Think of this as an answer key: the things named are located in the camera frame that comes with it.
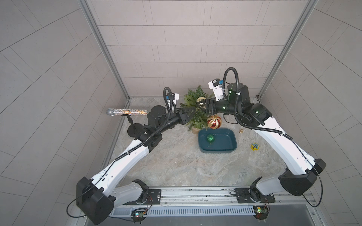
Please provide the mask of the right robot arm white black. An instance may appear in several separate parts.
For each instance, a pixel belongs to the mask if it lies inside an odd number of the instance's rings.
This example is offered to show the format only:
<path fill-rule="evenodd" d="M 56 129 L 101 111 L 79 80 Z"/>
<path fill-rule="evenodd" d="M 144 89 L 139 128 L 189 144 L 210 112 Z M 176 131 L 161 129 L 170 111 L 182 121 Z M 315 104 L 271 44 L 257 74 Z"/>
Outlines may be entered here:
<path fill-rule="evenodd" d="M 250 186 L 249 193 L 254 202 L 263 197 L 286 191 L 302 196 L 317 180 L 326 167 L 322 159 L 315 159 L 295 143 L 278 124 L 272 113 L 262 104 L 250 101 L 248 87 L 242 83 L 227 86 L 212 86 L 215 98 L 198 98 L 197 107 L 207 115 L 233 115 L 237 124 L 254 130 L 276 151 L 286 164 L 280 175 L 259 177 Z"/>

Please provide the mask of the red gold striped ornament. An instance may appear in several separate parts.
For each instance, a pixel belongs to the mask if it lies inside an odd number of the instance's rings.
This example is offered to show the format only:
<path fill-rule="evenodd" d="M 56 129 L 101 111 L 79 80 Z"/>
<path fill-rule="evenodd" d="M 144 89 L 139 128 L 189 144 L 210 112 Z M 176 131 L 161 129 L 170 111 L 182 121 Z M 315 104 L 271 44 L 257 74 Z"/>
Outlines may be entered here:
<path fill-rule="evenodd" d="M 211 115 L 207 118 L 207 126 L 212 130 L 216 130 L 221 127 L 222 120 L 218 115 Z"/>

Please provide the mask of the green glitter ball ornament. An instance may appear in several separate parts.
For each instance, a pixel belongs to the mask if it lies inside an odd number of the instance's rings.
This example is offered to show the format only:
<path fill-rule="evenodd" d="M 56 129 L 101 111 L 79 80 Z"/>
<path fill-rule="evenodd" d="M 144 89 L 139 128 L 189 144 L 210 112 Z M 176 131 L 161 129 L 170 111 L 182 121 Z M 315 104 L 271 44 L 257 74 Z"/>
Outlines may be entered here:
<path fill-rule="evenodd" d="M 206 140 L 211 144 L 215 141 L 215 136 L 213 134 L 208 134 Z"/>

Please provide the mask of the gold ball ornament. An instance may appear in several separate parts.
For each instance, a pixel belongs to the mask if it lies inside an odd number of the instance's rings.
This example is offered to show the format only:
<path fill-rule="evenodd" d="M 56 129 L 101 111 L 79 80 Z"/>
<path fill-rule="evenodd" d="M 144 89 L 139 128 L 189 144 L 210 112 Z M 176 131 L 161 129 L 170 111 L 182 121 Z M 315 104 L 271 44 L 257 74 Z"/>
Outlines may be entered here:
<path fill-rule="evenodd" d="M 206 98 L 205 97 L 199 97 L 196 101 L 197 106 L 205 108 L 206 106 Z"/>

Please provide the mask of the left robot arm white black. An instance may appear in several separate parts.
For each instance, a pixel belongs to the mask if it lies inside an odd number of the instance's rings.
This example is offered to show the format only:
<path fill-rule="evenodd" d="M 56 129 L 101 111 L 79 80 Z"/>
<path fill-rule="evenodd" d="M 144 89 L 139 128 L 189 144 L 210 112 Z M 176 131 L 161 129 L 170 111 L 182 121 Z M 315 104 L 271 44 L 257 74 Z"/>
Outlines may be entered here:
<path fill-rule="evenodd" d="M 176 125 L 187 124 L 196 108 L 176 110 L 157 105 L 147 114 L 148 123 L 136 127 L 134 140 L 114 161 L 90 179 L 83 177 L 76 184 L 76 206 L 94 224 L 109 217 L 113 209 L 128 202 L 145 202 L 148 186 L 137 179 L 116 188 L 132 167 L 149 154 L 162 140 L 162 133 Z"/>

